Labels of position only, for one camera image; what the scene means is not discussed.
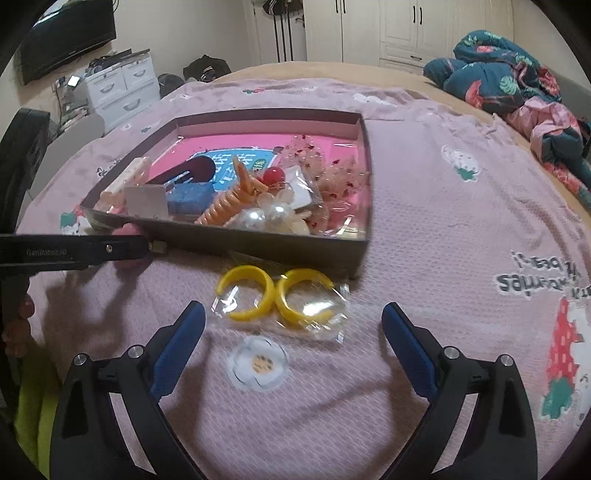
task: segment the floral comforter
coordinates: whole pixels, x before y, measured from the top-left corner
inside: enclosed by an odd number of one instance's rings
[[[435,59],[424,75],[470,105],[501,115],[531,141],[532,152],[591,212],[591,169],[583,160],[579,122],[561,104],[548,67],[527,51],[489,31],[469,33],[455,59]]]
[[[424,75],[447,93],[485,112],[506,115],[529,98],[560,102],[554,76],[523,48],[489,31],[468,34],[453,50],[455,59],[435,59]]]

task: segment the television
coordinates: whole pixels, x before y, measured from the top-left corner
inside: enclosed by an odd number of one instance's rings
[[[60,0],[19,47],[22,81],[38,80],[116,37],[112,0]]]

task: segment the white drawer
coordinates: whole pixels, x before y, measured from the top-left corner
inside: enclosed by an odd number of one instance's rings
[[[114,102],[103,103],[96,109],[96,113],[105,120],[105,132],[110,132],[123,121],[147,109],[159,100],[160,88],[158,87],[158,81],[152,79],[151,82]]]
[[[392,61],[380,59],[379,66],[385,69],[401,70],[402,72],[414,73],[416,75],[423,75],[423,68],[415,65],[410,65],[401,61]]]
[[[89,81],[86,85],[88,98],[94,108],[109,100],[113,100],[127,91],[121,69],[104,73]]]
[[[394,47],[388,43],[382,43],[381,58],[393,61],[403,61],[410,65],[423,68],[428,62],[434,59],[433,56],[422,51],[407,51]]]
[[[132,63],[123,65],[123,77],[128,90],[146,83],[148,80],[155,79],[154,66],[152,65],[152,58],[146,57],[141,60],[135,60]]]

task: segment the black bag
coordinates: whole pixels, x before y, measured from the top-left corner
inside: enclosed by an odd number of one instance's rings
[[[207,55],[195,60],[191,65],[183,69],[185,80],[193,77],[200,82],[212,82],[228,73],[232,73],[232,71],[226,60],[213,59]]]

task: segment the cable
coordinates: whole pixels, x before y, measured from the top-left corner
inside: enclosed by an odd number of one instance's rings
[[[56,98],[57,98],[57,107],[60,110],[60,121],[57,123],[57,135],[60,134],[61,130],[61,119],[62,119],[62,112],[61,112],[61,102],[60,102],[60,94],[58,92],[59,87],[56,86]]]

